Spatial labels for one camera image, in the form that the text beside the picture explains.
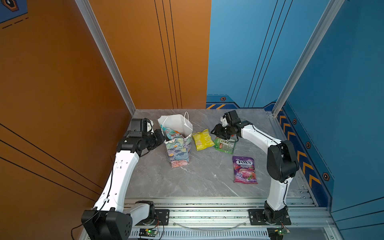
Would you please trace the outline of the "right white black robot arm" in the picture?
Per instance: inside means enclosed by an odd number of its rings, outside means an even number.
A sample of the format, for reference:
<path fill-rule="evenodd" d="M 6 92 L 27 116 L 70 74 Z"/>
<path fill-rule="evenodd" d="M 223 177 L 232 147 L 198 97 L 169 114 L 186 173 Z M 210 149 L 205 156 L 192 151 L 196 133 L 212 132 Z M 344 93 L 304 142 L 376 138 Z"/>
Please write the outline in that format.
<path fill-rule="evenodd" d="M 273 138 L 247 121 L 225 127 L 217 124 L 211 134 L 223 140 L 229 140 L 231 136 L 243 138 L 267 154 L 267 171 L 271 177 L 271 186 L 262 219 L 269 225 L 280 224 L 286 220 L 288 189 L 300 168 L 292 142 Z"/>

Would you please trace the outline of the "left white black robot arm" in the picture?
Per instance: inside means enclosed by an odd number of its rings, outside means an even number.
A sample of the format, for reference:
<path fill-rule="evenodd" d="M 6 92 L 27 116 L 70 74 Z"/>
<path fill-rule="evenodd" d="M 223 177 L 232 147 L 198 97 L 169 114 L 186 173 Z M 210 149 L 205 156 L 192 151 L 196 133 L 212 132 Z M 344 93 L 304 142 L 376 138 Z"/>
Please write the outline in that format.
<path fill-rule="evenodd" d="M 104 190 L 91 210 L 83 212 L 81 222 L 92 240 L 127 240 L 132 227 L 155 219 L 152 201 L 138 201 L 128 211 L 124 203 L 134 168 L 143 150 L 151 151 L 165 141 L 161 130 L 148 133 L 130 131 L 117 145 L 115 159 Z"/>

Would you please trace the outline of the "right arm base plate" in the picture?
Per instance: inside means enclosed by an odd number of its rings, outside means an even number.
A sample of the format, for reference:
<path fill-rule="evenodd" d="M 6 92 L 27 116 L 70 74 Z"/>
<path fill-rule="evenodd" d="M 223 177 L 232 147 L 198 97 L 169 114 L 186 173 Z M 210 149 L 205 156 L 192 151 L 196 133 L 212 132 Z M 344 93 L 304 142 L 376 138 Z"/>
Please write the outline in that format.
<path fill-rule="evenodd" d="M 270 209 L 249 209 L 248 214 L 252 226 L 277 226 L 281 224 L 290 226 L 292 224 L 287 208 L 280 211 L 272 211 Z"/>

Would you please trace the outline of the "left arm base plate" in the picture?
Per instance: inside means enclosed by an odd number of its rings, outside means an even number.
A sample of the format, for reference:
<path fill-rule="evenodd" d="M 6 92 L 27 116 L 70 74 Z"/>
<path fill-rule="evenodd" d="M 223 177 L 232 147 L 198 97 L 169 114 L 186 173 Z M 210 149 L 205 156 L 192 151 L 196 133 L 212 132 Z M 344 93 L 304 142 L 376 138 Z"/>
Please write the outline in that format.
<path fill-rule="evenodd" d="M 155 210 L 155 218 L 153 220 L 144 220 L 142 222 L 145 226 L 154 226 L 158 222 L 161 222 L 164 226 L 169 224 L 170 219 L 170 210 L 169 209 L 160 209 Z"/>

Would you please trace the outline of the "teal snack bag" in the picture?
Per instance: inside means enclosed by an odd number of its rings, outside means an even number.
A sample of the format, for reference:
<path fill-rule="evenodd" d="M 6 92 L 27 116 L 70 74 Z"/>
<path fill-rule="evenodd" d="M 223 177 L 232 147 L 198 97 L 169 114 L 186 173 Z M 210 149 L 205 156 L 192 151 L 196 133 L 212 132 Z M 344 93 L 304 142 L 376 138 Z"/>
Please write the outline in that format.
<path fill-rule="evenodd" d="M 180 134 L 178 131 L 175 131 L 171 128 L 161 126 L 161 129 L 168 141 L 183 137 L 182 134 Z"/>

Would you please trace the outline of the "yellow green snack bag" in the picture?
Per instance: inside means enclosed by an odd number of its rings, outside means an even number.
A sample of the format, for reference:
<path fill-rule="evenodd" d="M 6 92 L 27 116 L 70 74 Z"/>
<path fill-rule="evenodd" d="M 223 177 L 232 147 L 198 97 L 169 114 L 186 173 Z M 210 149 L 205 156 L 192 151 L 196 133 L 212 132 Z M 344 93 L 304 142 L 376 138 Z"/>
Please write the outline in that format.
<path fill-rule="evenodd" d="M 193 139 L 195 141 L 197 151 L 205 150 L 215 145 L 208 129 L 205 129 L 202 132 L 193 133 Z"/>

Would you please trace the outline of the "purple Fox's bag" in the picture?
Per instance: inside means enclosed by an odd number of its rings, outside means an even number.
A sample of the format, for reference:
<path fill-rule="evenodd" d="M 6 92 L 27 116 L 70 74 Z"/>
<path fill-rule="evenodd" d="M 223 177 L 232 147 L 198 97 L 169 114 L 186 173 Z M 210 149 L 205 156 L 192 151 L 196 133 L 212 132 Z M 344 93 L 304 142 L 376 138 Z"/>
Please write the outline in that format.
<path fill-rule="evenodd" d="M 234 182 L 242 184 L 257 184 L 255 161 L 250 157 L 233 156 Z"/>

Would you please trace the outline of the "floral paper gift bag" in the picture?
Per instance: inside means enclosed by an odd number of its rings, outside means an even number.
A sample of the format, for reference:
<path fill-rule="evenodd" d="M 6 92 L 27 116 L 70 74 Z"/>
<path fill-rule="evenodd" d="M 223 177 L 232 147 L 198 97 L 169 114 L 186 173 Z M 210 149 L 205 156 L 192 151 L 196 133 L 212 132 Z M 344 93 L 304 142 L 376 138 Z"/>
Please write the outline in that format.
<path fill-rule="evenodd" d="M 193 140 L 193 125 L 189 121 L 189 113 L 185 112 L 184 115 L 177 114 L 161 116 L 158 119 L 158 123 L 160 124 L 160 128 L 161 126 L 171 128 L 178 131 L 183 136 L 182 138 L 170 141 L 166 138 L 164 142 L 172 168 L 188 165 L 190 163 L 190 153 Z"/>

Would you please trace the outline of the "green white snack bag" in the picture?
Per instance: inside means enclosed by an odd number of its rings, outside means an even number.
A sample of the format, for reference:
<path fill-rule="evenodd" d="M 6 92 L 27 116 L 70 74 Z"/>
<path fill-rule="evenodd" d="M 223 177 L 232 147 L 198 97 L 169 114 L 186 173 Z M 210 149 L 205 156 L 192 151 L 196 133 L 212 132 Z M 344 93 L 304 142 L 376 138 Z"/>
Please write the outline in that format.
<path fill-rule="evenodd" d="M 236 142 L 229 142 L 218 137 L 215 138 L 214 144 L 217 151 L 227 154 L 233 154 L 236 146 Z"/>

